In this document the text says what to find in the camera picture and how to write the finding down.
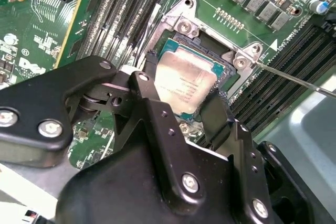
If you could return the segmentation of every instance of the motherboard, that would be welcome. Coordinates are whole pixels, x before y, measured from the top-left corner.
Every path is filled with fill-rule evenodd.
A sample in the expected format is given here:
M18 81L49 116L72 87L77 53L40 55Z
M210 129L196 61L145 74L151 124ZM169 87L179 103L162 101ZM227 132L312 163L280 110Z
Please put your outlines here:
M283 52L298 36L313 36L307 23L334 5L335 0L0 0L0 88L90 55L141 70L146 54L155 52L160 99L171 105L186 140L208 147L199 117L207 95L220 89L237 117L248 119L247 101L257 97L250 89L265 73L246 56L266 65L291 63L294 54L286 58ZM326 57L335 50L329 46ZM308 58L311 51L302 54ZM323 65L325 72L333 62ZM300 64L303 60L289 64L293 73ZM264 86L274 86L271 80ZM254 135L270 123L246 122L255 127ZM73 131L68 156L74 167L86 168L113 153L109 113Z

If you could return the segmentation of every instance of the black plastic arm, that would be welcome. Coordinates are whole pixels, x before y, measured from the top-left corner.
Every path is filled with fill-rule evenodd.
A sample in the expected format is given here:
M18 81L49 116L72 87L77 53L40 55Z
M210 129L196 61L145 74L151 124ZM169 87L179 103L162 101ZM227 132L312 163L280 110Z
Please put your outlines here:
M116 72L92 56L2 90L0 110L9 111L16 122L0 124L0 161L36 167L59 163L72 141L70 121L80 98L96 84L111 81ZM54 122L47 125L51 137L39 132L46 121ZM53 135L53 127L61 133Z

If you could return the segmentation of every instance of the bolt head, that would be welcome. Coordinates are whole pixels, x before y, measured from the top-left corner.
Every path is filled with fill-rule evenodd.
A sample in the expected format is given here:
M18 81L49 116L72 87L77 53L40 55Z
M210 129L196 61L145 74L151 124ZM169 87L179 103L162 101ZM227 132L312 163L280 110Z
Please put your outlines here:
M184 188L190 193L194 194L198 191L197 179L191 174L184 174L182 176L182 184Z
M15 112L10 110L0 110L0 127L10 127L18 120Z
M102 68L105 68L105 69L111 69L111 65L110 65L107 61L102 61L101 63L99 63L99 65L100 65Z
M148 76L144 75L143 73L139 74L139 78L143 81L148 81L149 80Z
M268 211L265 205L259 199L254 199L252 203L256 213L260 217L266 219L268 217Z
M271 151L273 151L273 152L276 152L277 151L277 149L274 147L274 145L272 145L272 144L268 144L268 148L271 150Z
M38 132L45 137L57 137L62 133L62 126L53 120L48 120L40 123Z

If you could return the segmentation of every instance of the capacitor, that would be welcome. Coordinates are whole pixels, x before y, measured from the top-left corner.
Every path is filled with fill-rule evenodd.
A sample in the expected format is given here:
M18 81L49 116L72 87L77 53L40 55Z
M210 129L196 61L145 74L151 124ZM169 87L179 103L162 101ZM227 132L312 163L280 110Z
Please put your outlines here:
M329 8L329 3L320 0L311 0L308 5L309 9L316 14L323 14Z

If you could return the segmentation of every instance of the gray surface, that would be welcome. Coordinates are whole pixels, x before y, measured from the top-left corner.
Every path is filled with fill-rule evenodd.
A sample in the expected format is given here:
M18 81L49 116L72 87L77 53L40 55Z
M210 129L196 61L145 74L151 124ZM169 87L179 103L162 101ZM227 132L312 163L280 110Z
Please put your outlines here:
M78 173L78 170L70 165L67 157L60 165L53 168L41 169L14 164L5 165L55 198L58 198L70 178Z
M335 88L336 77L324 88ZM274 143L336 220L336 100L313 93L262 141Z

